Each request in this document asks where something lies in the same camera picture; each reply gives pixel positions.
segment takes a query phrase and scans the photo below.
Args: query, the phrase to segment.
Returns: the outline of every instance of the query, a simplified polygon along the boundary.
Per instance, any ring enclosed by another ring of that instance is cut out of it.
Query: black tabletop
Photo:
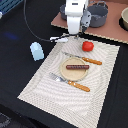
[[[32,31],[44,39],[68,33],[68,30],[51,26],[65,2],[28,0],[26,16]],[[128,128],[128,45],[86,34],[81,37],[120,46],[97,128]],[[75,128],[17,98],[45,60],[34,61],[30,51],[33,42],[41,44],[45,58],[56,44],[38,40],[29,32],[22,3],[0,20],[0,104],[51,128]]]

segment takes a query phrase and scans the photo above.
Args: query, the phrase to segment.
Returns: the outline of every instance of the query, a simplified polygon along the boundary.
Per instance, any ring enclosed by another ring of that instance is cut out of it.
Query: fork
[[[79,89],[81,89],[81,90],[83,90],[83,91],[86,91],[86,92],[89,92],[89,91],[90,91],[90,89],[89,89],[88,87],[83,86],[83,85],[80,85],[80,84],[75,83],[75,82],[70,81],[70,80],[69,80],[69,81],[68,81],[68,80],[65,80],[65,79],[63,79],[62,77],[57,76],[56,74],[49,73],[49,75],[50,75],[50,77],[51,77],[53,80],[55,80],[55,81],[65,82],[65,83],[67,83],[67,84],[69,84],[69,85],[71,85],[71,86],[74,86],[74,87],[79,88]]]

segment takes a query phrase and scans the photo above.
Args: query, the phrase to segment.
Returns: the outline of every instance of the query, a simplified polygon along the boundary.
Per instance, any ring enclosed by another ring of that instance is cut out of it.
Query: fork handle
[[[76,87],[76,88],[79,88],[79,89],[81,89],[81,90],[83,90],[83,91],[86,91],[86,92],[89,92],[89,91],[90,91],[90,89],[89,89],[88,87],[83,86],[83,85],[80,85],[80,84],[75,83],[75,82],[73,82],[73,81],[68,81],[68,84],[69,84],[69,85],[72,85],[72,86],[74,86],[74,87]]]

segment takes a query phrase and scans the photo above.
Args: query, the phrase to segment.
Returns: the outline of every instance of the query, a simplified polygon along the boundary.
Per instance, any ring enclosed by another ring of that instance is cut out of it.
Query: knife handle
[[[81,89],[81,90],[83,90],[83,91],[86,91],[86,92],[89,92],[89,91],[90,91],[90,89],[89,89],[88,87],[83,86],[83,85],[80,85],[80,84],[75,83],[75,82],[73,82],[73,81],[68,81],[68,84],[69,84],[69,85],[72,85],[72,86],[74,86],[74,87],[76,87],[76,88],[79,88],[79,89]]]
[[[101,61],[92,60],[92,59],[85,58],[85,57],[82,57],[82,59],[83,59],[84,61],[87,61],[87,62],[90,62],[90,63],[93,63],[93,64],[102,65],[102,62],[101,62]]]

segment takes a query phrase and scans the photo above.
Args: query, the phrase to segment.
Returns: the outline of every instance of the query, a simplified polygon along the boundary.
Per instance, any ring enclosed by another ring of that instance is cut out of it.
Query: red tomato
[[[94,48],[94,44],[92,42],[88,42],[88,41],[85,41],[83,42],[83,45],[82,45],[82,50],[83,51],[92,51]]]

